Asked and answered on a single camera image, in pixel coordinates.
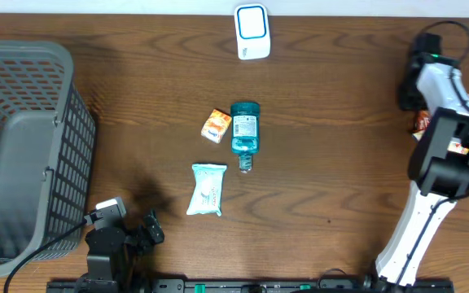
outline light blue packet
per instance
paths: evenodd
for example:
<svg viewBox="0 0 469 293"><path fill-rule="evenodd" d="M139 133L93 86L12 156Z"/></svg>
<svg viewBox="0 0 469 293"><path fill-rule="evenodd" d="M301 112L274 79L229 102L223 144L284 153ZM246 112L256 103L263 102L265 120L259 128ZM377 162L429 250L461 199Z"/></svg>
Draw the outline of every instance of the light blue packet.
<svg viewBox="0 0 469 293"><path fill-rule="evenodd" d="M226 165L193 164L196 187L187 209L187 215L215 212L221 216L221 182Z"/></svg>

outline plastic basket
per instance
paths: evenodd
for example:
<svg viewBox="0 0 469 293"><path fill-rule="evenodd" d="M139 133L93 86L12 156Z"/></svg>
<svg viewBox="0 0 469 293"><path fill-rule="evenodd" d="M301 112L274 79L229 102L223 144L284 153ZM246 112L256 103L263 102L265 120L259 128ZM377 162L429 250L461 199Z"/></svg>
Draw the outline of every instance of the plastic basket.
<svg viewBox="0 0 469 293"><path fill-rule="evenodd" d="M95 125L51 42L0 41L0 276L83 218ZM65 256L81 231L34 260Z"/></svg>

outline wood grain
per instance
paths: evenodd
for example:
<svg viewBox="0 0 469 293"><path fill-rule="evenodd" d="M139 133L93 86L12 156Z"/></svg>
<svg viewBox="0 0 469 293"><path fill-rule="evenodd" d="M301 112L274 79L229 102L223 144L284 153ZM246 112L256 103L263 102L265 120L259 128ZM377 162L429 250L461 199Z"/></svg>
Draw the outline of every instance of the wood grain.
<svg viewBox="0 0 469 293"><path fill-rule="evenodd" d="M268 59L241 62L223 16L0 15L0 39L50 40L72 53L99 116L88 204L122 196L130 220L155 208L166 233L139 269L189 278L317 278L365 273L405 206L414 141L396 87L412 37L433 20L273 17ZM439 29L457 55L465 42ZM469 90L469 58L463 65ZM261 153L242 174L230 134L199 131L213 108L261 105ZM222 217L186 216L194 162L229 165ZM14 292L86 272L85 243L34 262ZM469 199L432 241L421 277L469 292ZM4 279L0 278L0 290Z"/></svg>

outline white wall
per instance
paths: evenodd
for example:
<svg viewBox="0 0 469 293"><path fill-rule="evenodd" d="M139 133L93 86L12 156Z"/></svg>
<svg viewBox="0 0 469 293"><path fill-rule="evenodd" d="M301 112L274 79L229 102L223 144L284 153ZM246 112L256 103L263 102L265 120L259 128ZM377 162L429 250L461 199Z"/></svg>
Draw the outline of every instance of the white wall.
<svg viewBox="0 0 469 293"><path fill-rule="evenodd" d="M0 12L231 15L244 0L0 0ZM469 17L469 0L260 0L270 15Z"/></svg>

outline blue mouthwash bottle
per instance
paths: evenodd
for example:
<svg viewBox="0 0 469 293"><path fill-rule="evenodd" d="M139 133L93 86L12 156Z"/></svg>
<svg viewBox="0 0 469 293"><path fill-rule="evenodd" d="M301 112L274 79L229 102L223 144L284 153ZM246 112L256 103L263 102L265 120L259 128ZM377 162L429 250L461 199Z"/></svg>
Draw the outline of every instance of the blue mouthwash bottle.
<svg viewBox="0 0 469 293"><path fill-rule="evenodd" d="M260 105L252 102L231 105L233 137L231 150L239 156L240 171L252 169L252 155L260 150Z"/></svg>

